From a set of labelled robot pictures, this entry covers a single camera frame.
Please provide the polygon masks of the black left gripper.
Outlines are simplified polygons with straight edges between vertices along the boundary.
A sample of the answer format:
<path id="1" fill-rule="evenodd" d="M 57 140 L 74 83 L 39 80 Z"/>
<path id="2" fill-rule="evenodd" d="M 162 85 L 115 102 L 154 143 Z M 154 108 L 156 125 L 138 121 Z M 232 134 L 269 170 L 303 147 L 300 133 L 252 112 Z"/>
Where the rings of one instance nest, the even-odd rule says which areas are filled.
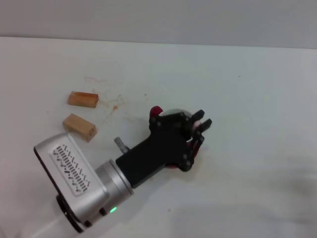
<path id="1" fill-rule="evenodd" d="M 149 120 L 150 136 L 115 160 L 132 188 L 165 167 L 176 167 L 183 172 L 191 170 L 205 140 L 203 132 L 212 124 L 211 119 L 200 121 L 204 114 L 203 110 L 193 114 L 184 110 Z"/>

